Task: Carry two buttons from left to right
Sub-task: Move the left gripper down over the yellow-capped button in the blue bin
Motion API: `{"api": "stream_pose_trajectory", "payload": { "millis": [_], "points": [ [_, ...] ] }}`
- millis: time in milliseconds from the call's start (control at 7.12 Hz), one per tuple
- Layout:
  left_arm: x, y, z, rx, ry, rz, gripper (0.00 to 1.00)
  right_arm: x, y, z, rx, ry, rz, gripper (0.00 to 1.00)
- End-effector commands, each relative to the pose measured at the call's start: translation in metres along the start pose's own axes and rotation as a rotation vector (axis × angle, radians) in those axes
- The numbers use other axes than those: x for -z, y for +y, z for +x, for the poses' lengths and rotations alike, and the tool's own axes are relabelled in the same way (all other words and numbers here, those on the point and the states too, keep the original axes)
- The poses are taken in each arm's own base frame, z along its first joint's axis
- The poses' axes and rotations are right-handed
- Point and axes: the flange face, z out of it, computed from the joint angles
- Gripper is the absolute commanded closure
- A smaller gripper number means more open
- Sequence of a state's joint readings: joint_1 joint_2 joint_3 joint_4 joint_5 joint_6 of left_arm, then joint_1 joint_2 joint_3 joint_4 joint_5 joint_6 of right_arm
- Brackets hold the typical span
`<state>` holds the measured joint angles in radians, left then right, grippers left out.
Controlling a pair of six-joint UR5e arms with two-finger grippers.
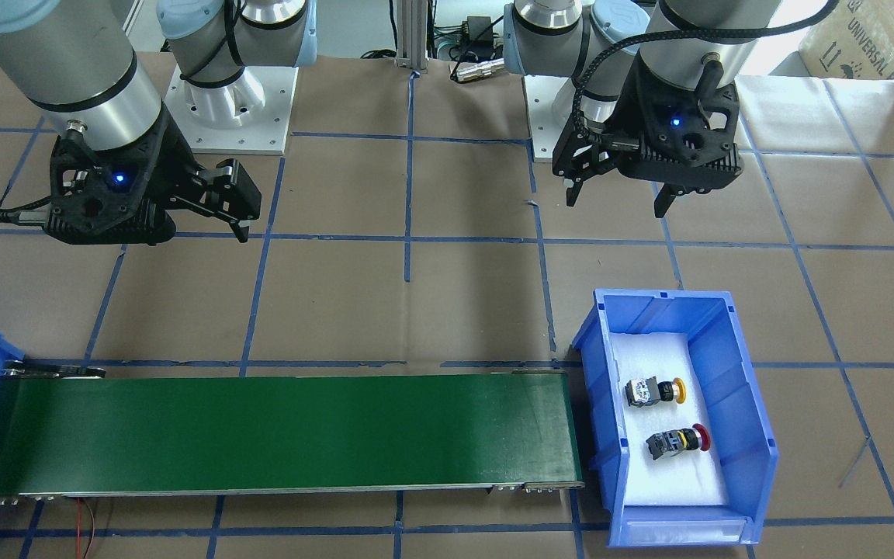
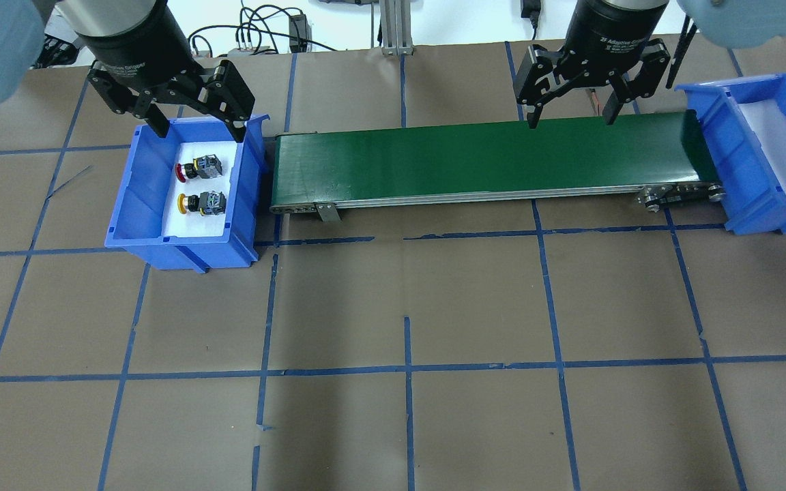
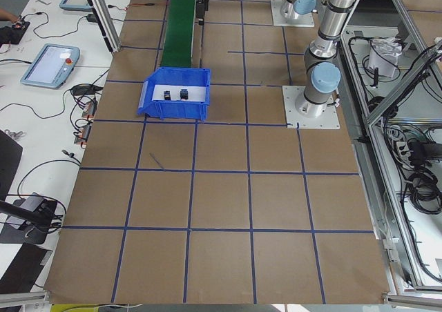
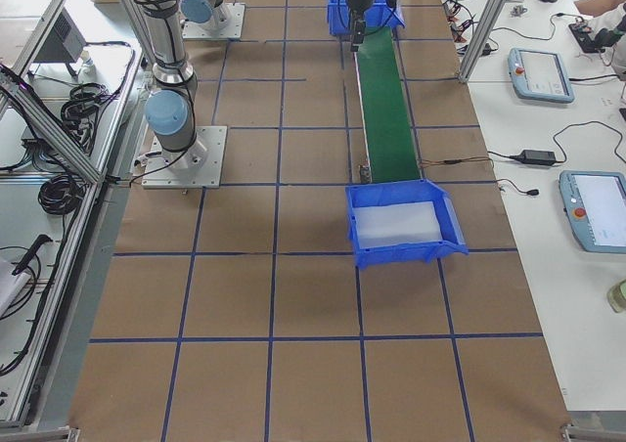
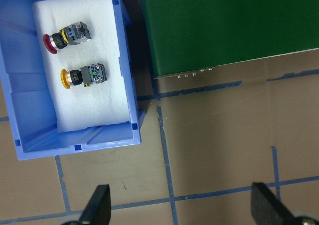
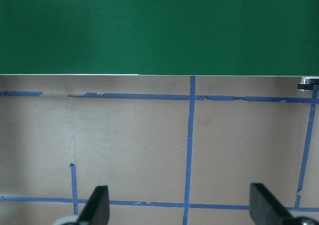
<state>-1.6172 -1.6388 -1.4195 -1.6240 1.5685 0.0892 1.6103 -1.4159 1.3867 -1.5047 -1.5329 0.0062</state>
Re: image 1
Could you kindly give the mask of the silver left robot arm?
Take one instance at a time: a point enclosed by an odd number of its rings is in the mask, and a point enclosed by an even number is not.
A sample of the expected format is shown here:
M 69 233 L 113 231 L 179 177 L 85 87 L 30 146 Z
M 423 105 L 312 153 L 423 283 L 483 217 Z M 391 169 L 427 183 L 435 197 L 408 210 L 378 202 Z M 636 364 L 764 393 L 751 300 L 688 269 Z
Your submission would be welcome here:
M 567 120 L 551 171 L 578 201 L 586 181 L 617 171 L 661 188 L 653 212 L 723 189 L 743 172 L 735 79 L 759 39 L 833 13 L 771 26 L 777 1 L 515 1 L 504 7 L 504 66 L 567 78 Z

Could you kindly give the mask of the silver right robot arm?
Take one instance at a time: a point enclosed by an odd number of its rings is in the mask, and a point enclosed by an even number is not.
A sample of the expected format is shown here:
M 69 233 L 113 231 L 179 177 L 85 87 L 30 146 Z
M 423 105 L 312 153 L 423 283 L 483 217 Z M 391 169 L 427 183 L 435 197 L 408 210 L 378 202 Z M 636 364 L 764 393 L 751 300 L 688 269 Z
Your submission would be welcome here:
M 57 131 L 50 193 L 0 208 L 0 223 L 39 227 L 70 245 L 165 243 L 173 211 L 222 220 L 238 241 L 262 194 L 235 158 L 194 151 L 283 152 L 293 82 L 318 53 L 314 1 L 160 1 L 175 56 L 163 98 L 120 21 L 97 1 L 0 1 L 0 68 Z

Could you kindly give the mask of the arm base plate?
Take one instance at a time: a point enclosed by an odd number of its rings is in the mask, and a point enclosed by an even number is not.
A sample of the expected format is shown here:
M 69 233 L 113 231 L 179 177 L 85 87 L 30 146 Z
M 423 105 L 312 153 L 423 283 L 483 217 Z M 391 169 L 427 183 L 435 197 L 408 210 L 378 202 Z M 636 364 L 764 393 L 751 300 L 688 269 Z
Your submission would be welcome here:
M 533 159 L 549 163 L 567 124 L 574 85 L 570 78 L 556 75 L 526 75 L 524 87 Z
M 176 72 L 165 106 L 196 155 L 283 156 L 299 74 L 247 67 L 233 84 L 204 89 Z

